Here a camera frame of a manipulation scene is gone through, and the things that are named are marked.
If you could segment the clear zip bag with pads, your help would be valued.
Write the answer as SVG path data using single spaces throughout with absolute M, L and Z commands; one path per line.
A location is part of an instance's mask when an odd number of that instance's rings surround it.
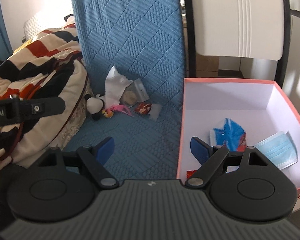
M 121 103 L 128 107 L 132 107 L 137 103 L 149 100 L 147 91 L 141 79 L 134 80 L 124 91 L 120 99 Z

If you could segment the blue white plastic package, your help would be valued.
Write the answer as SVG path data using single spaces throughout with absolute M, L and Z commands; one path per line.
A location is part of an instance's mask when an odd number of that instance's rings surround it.
M 211 146 L 226 146 L 234 152 L 243 152 L 247 146 L 245 130 L 229 118 L 224 119 L 221 127 L 211 129 L 209 139 Z

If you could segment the red floral snack packet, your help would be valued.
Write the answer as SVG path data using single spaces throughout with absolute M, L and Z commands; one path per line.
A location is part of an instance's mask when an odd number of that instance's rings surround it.
M 141 102 L 137 105 L 134 111 L 141 115 L 147 115 L 151 111 L 152 104 Z

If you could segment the white chair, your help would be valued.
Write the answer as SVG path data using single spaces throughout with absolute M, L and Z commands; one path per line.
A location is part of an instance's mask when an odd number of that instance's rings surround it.
M 277 62 L 274 80 L 284 84 L 290 49 L 289 0 L 184 0 L 189 76 L 196 56 L 259 58 Z

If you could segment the light blue face mask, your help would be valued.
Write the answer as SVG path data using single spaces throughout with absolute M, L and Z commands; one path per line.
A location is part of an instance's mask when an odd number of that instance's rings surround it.
M 280 170 L 298 162 L 297 150 L 287 133 L 277 132 L 254 146 Z

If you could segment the blue textured sofa cover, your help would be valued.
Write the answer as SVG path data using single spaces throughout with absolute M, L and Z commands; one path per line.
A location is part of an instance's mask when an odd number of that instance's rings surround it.
M 177 175 L 185 48 L 179 0 L 72 0 L 85 67 L 94 94 L 104 92 L 112 67 L 140 80 L 157 120 L 134 113 L 86 118 L 66 146 L 74 151 L 106 137 L 115 151 L 106 169 L 119 181 L 174 179 Z

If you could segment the panda plush toy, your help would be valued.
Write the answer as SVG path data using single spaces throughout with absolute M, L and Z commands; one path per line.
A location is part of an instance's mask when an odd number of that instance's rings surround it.
M 105 95 L 97 94 L 96 96 L 92 96 L 90 94 L 86 94 L 84 98 L 86 101 L 87 111 L 91 115 L 92 119 L 95 121 L 100 120 L 102 110 L 105 107 Z

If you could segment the pink feather toy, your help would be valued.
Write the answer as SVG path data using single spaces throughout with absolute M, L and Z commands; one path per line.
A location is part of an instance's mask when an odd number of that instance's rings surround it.
M 123 113 L 128 116 L 133 116 L 129 108 L 125 105 L 116 105 L 102 110 L 102 115 L 105 118 L 112 118 L 115 113 Z

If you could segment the pink cardboard box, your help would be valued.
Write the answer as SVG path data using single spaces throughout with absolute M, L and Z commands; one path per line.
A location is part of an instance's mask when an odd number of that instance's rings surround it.
M 283 169 L 300 193 L 300 114 L 274 81 L 229 78 L 185 78 L 177 178 L 200 164 L 190 152 L 190 140 L 209 142 L 209 132 L 230 118 L 245 130 L 248 145 L 288 133 L 298 162 Z

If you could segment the white textured cloth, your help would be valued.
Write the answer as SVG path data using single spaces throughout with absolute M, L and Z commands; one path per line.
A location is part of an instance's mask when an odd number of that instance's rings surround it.
M 110 108 L 120 104 L 120 99 L 127 87 L 133 83 L 121 75 L 115 66 L 110 69 L 105 80 L 105 106 Z

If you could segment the small clear plastic wrapper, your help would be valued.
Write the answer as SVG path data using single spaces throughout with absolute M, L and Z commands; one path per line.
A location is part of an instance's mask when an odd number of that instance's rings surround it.
M 161 112 L 162 106 L 160 104 L 151 104 L 151 109 L 148 113 L 149 118 L 153 121 L 157 121 Z

